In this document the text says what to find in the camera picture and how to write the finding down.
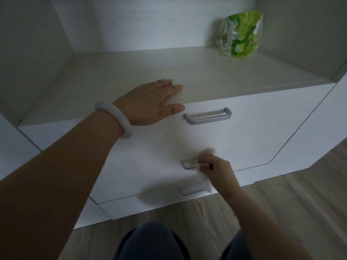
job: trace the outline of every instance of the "person's right arm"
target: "person's right arm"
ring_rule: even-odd
[[[234,211],[253,259],[312,259],[295,244],[258,204],[242,191],[228,161],[206,156],[199,163],[212,185]]]

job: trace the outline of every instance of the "person's left hand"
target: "person's left hand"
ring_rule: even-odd
[[[113,102],[132,126],[154,124],[163,118],[180,113],[183,104],[163,107],[166,98],[181,91],[182,85],[172,85],[172,79],[162,79],[142,84]]]

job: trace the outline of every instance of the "hand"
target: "hand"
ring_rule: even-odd
[[[113,105],[122,111],[132,126],[151,125],[184,110],[183,104],[162,106],[166,98],[182,89],[182,85],[172,86],[172,79],[157,80],[134,88]]]
[[[211,166],[201,166],[200,170],[207,175],[216,190],[226,198],[234,198],[242,193],[230,162],[217,156],[200,157],[198,163],[210,163]]]

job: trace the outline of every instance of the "green packaging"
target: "green packaging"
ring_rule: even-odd
[[[233,14],[222,21],[218,30],[217,45],[223,55],[246,57],[257,50],[263,17],[261,12]]]

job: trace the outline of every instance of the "person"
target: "person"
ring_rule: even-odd
[[[182,112],[163,106],[183,89],[172,80],[142,84],[113,102],[132,126],[150,125]],[[119,122],[97,109],[36,157],[0,181],[0,259],[57,259],[106,158],[122,135]],[[311,259],[242,191],[230,163],[216,156],[201,170],[237,216],[241,230],[221,259]],[[148,222],[124,236],[115,260],[189,259],[179,237]]]

